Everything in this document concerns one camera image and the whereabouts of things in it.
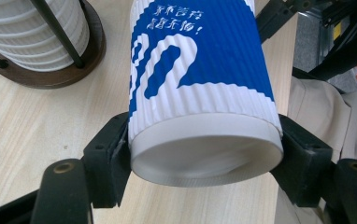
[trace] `corrugated texture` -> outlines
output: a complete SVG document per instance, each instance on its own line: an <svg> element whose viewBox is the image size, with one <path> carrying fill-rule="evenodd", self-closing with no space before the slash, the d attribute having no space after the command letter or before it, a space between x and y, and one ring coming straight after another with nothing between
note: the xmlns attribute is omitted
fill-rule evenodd
<svg viewBox="0 0 357 224"><path fill-rule="evenodd" d="M134 1L130 142L157 122L201 113L252 116L281 133L254 16L241 0L223 3Z"/></svg>
<svg viewBox="0 0 357 224"><path fill-rule="evenodd" d="M79 55L89 41L89 27L79 2L48 1ZM38 72L56 71L73 63L53 31L31 2L0 2L0 53L23 68Z"/></svg>

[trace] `cup bottom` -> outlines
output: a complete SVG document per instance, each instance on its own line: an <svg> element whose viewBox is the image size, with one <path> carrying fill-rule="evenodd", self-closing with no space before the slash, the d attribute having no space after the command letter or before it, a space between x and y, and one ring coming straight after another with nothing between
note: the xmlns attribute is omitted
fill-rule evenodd
<svg viewBox="0 0 357 224"><path fill-rule="evenodd" d="M135 174L174 187L235 183L272 170L283 158L272 124L225 113L157 123L134 138L131 151Z"/></svg>

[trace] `stacked paper cup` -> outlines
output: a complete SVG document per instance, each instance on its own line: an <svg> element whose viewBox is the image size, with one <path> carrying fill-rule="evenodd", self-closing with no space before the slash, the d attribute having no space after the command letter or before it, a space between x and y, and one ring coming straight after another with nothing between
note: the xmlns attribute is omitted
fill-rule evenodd
<svg viewBox="0 0 357 224"><path fill-rule="evenodd" d="M253 0L135 0L129 144L151 182L200 187L283 156Z"/></svg>
<svg viewBox="0 0 357 224"><path fill-rule="evenodd" d="M78 0L47 0L53 14L81 55L89 27ZM73 60L30 0L0 0L0 53L37 72L63 69Z"/></svg>

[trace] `blue and white paper cup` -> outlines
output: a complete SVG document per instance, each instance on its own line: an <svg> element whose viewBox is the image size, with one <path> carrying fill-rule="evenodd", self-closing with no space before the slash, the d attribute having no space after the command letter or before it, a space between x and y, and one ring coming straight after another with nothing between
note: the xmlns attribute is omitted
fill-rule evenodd
<svg viewBox="0 0 357 224"><path fill-rule="evenodd" d="M157 184L264 174L283 156L253 0L135 0L129 144Z"/></svg>

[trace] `wooden table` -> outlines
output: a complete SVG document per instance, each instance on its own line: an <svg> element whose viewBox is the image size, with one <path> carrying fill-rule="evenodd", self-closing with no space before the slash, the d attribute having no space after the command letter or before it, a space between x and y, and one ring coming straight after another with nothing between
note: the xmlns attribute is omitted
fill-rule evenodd
<svg viewBox="0 0 357 224"><path fill-rule="evenodd" d="M52 163L80 158L113 116L128 110L129 11L132 1L92 0L107 37L104 60L84 79L36 90L0 76L0 206L39 188ZM257 1L260 9L267 0ZM296 18L263 49L278 105L285 114ZM121 207L93 210L95 223L273 223L278 185L271 174L212 188L180 189L131 175Z"/></svg>

